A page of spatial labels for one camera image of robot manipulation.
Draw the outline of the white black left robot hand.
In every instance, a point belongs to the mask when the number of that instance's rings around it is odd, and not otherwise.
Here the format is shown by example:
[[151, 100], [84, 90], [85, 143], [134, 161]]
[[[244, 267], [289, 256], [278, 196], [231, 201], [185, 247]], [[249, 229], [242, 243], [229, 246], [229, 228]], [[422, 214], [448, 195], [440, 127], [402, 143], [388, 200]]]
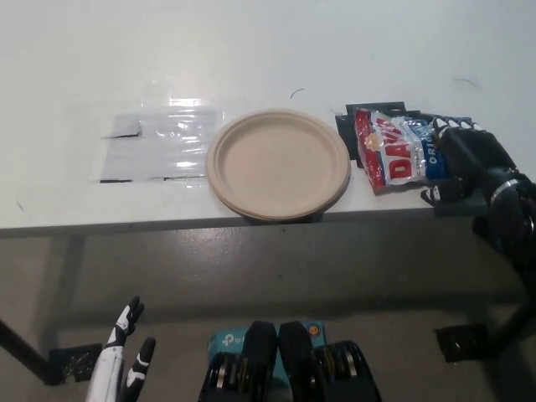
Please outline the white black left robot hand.
[[126, 340], [134, 333], [143, 311], [144, 304], [140, 302], [139, 296], [133, 297], [122, 310], [96, 361], [86, 401], [138, 401], [152, 361], [156, 339], [147, 338], [144, 341], [133, 365], [126, 371], [125, 378], [123, 352]]

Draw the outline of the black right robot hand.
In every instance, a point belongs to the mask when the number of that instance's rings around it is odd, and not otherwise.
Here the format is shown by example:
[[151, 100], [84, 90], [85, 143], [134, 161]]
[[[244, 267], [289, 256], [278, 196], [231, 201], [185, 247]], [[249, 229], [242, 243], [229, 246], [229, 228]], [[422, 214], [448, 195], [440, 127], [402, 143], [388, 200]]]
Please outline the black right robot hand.
[[429, 205], [453, 203], [468, 198], [476, 190], [491, 204], [510, 183], [527, 178], [497, 138], [477, 123], [436, 116], [431, 126], [449, 176], [421, 192], [421, 198]]

